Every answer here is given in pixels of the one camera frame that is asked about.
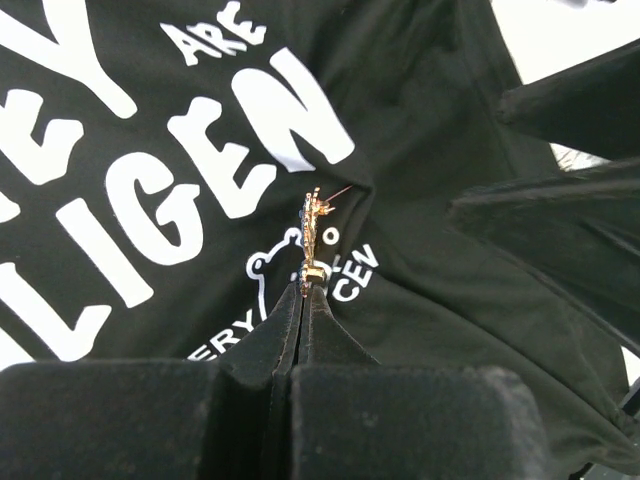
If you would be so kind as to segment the black printed t-shirt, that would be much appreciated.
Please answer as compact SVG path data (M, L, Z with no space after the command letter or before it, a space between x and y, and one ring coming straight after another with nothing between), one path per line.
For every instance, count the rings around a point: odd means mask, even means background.
M1 364L245 343L318 191L328 302L386 365L532 390L553 474L635 474L619 343L448 229L463 191L558 171L500 125L520 78L486 1L5 1Z

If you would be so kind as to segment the gold leaf brooch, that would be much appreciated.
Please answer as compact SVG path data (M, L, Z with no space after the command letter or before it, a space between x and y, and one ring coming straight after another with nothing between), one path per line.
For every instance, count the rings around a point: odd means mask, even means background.
M327 199L320 199L320 187L305 194L301 210L299 211L301 224L301 247L304 258L298 271L299 291L303 298L307 298L314 285L323 285L328 279L327 269L316 259L316 240L318 234L318 220L327 216L335 208L331 201L352 188L348 185Z

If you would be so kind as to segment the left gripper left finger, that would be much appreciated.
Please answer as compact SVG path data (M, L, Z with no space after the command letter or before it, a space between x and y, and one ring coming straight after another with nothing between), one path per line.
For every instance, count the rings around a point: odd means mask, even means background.
M15 365L1 375L5 479L283 479L302 298L213 361Z

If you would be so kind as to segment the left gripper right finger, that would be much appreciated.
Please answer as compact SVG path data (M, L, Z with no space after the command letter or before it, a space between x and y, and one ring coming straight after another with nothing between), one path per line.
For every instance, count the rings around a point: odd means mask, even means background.
M381 366L324 292L304 303L291 375L295 479L546 479L531 391L498 367Z

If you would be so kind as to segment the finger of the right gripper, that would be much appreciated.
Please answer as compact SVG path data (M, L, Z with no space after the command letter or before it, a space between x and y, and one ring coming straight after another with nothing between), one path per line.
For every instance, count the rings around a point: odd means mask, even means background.
M639 162L474 188L449 222L639 351Z
M639 155L639 42L505 92L498 119L607 160Z

